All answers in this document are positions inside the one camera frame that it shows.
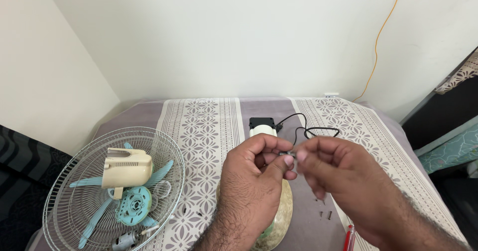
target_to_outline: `wire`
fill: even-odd
[[[398,2],[398,0],[395,0],[395,3],[393,4],[393,7],[391,8],[390,14],[387,16],[387,19],[385,20],[385,22],[383,22],[382,28],[380,28],[379,34],[377,35],[377,39],[375,39],[375,64],[373,65],[372,73],[370,74],[370,77],[368,78],[367,84],[365,85],[365,89],[363,90],[362,95],[360,95],[359,97],[355,98],[355,100],[357,100],[358,98],[362,97],[363,94],[365,93],[365,91],[367,90],[368,83],[370,82],[370,79],[371,79],[372,76],[373,76],[373,72],[375,71],[375,67],[377,66],[377,59],[379,58],[379,55],[377,54],[377,42],[379,41],[380,33],[382,32],[383,27],[385,26],[385,23],[386,23],[387,20],[389,19],[390,15],[391,15],[391,12],[393,12],[393,10],[395,9],[395,6],[397,5],[397,2]]]
[[[340,130],[337,129],[337,128],[334,128],[334,127],[321,127],[321,126],[313,126],[313,127],[310,127],[310,128],[307,128],[307,117],[302,114],[302,113],[295,113],[295,114],[292,114],[288,117],[286,117],[285,119],[279,121],[279,123],[274,127],[276,129],[276,132],[279,132],[282,127],[283,127],[283,122],[287,119],[289,119],[290,117],[293,117],[293,116],[296,116],[296,115],[302,115],[305,122],[304,122],[304,126],[299,126],[296,128],[296,131],[295,131],[295,134],[296,134],[296,138],[294,140],[294,144],[293,145],[296,145],[296,142],[297,142],[297,130],[300,129],[300,128],[303,128],[304,131],[303,131],[303,135],[307,138],[307,139],[310,139],[308,136],[307,136],[307,132],[309,132],[310,134],[312,134],[313,136],[317,136],[316,134],[314,134],[313,132],[311,132],[310,130],[312,129],[330,129],[330,130],[335,130],[337,131],[337,133],[335,133],[334,137],[337,137],[337,135],[340,133]]]

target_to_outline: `bed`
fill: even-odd
[[[171,136],[184,155],[186,180],[175,216],[143,250],[188,249],[210,222],[222,162],[229,150],[248,138],[249,118],[271,117],[280,121],[299,112],[306,115],[308,126],[337,127],[341,131],[339,138],[364,146],[423,213],[453,236],[466,241],[400,125],[370,104],[355,104],[341,98],[209,98],[142,100],[101,125],[96,132],[95,138],[129,126],[156,128]],[[303,125],[303,118],[294,116],[284,122],[278,136],[293,142],[296,127]],[[332,135],[332,131],[317,132]],[[298,143],[303,140],[303,135],[298,134]],[[316,201],[302,176],[290,181],[290,186],[293,216],[287,234],[274,250],[341,250],[350,220],[333,198],[328,196],[326,205]],[[330,211],[330,220],[325,214],[320,217],[320,212]],[[49,250],[41,233],[30,250]],[[355,250],[376,248],[358,236]]]

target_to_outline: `small dc motor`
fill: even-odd
[[[129,248],[134,248],[140,240],[140,235],[137,229],[130,230],[123,233],[118,238],[114,239],[108,251],[124,251]]]

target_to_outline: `white wall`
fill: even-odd
[[[118,102],[53,0],[0,0],[0,125],[74,155]]]
[[[362,93],[394,0],[54,0],[120,100]],[[478,45],[478,0],[399,0],[368,100],[402,119]]]

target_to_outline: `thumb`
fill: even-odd
[[[267,168],[262,175],[264,175],[265,177],[271,177],[279,183],[282,183],[284,173],[289,169],[289,166],[292,165],[293,162],[293,156],[278,156],[269,165],[267,165]]]
[[[316,153],[299,150],[296,157],[298,161],[297,170],[317,179],[318,183],[326,189],[326,192],[330,192],[336,182],[341,181],[338,177],[340,169],[322,161]]]

